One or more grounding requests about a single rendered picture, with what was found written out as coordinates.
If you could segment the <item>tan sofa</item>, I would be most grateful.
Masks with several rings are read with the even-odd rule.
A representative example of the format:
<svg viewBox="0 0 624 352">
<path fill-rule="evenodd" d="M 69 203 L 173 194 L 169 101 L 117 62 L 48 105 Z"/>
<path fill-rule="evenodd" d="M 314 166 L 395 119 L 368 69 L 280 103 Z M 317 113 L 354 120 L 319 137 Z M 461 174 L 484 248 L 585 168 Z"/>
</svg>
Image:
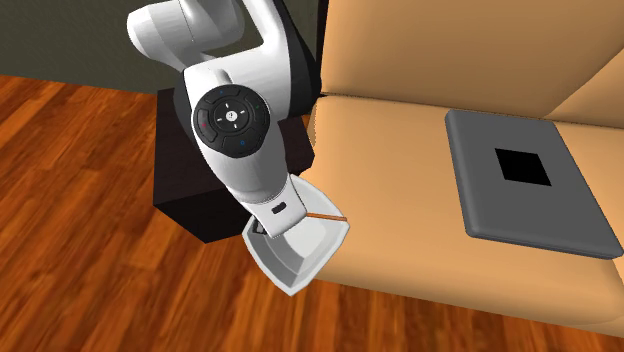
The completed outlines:
<svg viewBox="0 0 624 352">
<path fill-rule="evenodd" d="M 624 0 L 329 0 L 305 178 L 350 231 L 321 278 L 624 337 L 624 258 L 473 239 L 444 118 L 555 122 L 624 240 Z"/>
</svg>

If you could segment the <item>dark robot stand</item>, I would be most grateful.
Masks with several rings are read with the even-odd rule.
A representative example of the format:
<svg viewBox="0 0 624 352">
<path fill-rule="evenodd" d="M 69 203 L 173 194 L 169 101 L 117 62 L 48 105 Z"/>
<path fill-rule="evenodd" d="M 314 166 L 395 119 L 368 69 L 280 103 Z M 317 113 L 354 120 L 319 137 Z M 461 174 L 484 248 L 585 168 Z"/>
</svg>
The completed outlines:
<svg viewBox="0 0 624 352">
<path fill-rule="evenodd" d="M 250 213 L 216 178 L 183 130 L 174 90 L 157 94 L 153 205 L 204 243 L 241 234 Z"/>
</svg>

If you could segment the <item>grey laptop with black square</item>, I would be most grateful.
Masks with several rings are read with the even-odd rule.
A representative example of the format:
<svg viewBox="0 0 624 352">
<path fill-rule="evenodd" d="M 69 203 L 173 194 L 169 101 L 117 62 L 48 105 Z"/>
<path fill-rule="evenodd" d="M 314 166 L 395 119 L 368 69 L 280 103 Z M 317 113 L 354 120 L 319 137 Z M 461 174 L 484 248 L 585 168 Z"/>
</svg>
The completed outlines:
<svg viewBox="0 0 624 352">
<path fill-rule="evenodd" d="M 552 122 L 450 110 L 445 124 L 469 236 L 600 259 L 624 255 Z"/>
</svg>

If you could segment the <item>white square bowl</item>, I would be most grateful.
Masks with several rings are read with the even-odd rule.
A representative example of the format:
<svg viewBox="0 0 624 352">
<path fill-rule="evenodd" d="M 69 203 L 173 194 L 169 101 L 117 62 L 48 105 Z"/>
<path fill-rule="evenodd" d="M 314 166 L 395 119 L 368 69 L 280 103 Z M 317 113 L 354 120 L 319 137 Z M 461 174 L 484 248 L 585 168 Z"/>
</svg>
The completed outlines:
<svg viewBox="0 0 624 352">
<path fill-rule="evenodd" d="M 344 216 L 331 200 L 306 180 L 289 175 L 273 200 L 251 204 L 252 216 L 242 238 L 263 273 L 285 294 L 305 288 L 342 245 L 347 222 L 306 217 L 306 213 Z M 266 235 L 251 231 L 257 219 Z"/>
</svg>

